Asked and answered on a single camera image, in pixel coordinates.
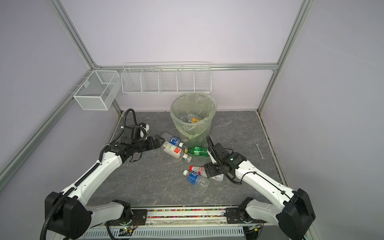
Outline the clear bottle red cap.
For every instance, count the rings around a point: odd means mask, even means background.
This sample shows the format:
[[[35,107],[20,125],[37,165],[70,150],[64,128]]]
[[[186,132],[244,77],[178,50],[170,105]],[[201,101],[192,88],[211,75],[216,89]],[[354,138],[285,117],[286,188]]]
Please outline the clear bottle red cap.
[[[208,177],[206,171],[205,171],[205,168],[204,167],[200,167],[200,166],[190,166],[190,171],[194,171],[196,173],[198,173],[199,175],[207,178],[207,179],[211,179],[211,180],[215,180],[215,181],[218,181],[218,182],[221,182],[223,181],[224,179],[224,175],[223,174],[220,174],[220,175],[216,175],[216,176],[213,176],[213,177]]]

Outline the clear bottle yellow label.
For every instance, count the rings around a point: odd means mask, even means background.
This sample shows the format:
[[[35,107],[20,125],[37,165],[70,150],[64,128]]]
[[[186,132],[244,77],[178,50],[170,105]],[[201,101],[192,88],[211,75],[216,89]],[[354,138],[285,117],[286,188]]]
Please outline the clear bottle yellow label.
[[[187,116],[187,122],[188,123],[198,123],[202,120],[202,118],[200,118],[199,116],[197,115],[194,115],[192,113],[189,113],[188,116]]]

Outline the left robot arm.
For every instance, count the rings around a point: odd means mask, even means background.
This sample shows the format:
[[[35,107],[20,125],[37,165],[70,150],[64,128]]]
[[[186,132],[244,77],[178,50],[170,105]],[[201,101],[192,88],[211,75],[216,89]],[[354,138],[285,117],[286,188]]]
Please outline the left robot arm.
[[[53,231],[68,239],[78,239],[88,229],[111,221],[130,223],[134,218],[131,204],[113,200],[109,204],[87,208],[88,201],[107,177],[135,153],[160,148],[165,139],[148,136],[149,125],[124,126],[119,135],[102,148],[96,163],[61,192],[45,199],[45,221],[40,239]]]

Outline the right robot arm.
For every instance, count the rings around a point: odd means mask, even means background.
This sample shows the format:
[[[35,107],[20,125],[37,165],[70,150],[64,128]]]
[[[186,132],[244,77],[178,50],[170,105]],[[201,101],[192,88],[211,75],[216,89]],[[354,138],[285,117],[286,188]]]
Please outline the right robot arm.
[[[208,141],[211,163],[206,164],[208,178],[223,174],[230,182],[248,184],[269,203],[246,198],[239,205],[241,220],[261,220],[279,226],[291,240],[303,240],[316,215],[309,195],[302,189],[293,190],[256,168],[240,153],[229,153],[221,144]]]

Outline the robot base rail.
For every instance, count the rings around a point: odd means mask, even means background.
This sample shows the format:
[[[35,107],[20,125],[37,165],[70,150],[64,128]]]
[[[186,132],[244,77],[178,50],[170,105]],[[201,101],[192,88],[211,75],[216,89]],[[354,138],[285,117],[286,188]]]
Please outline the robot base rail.
[[[245,240],[266,222],[244,220],[234,206],[133,208],[134,219],[87,230],[82,240]]]

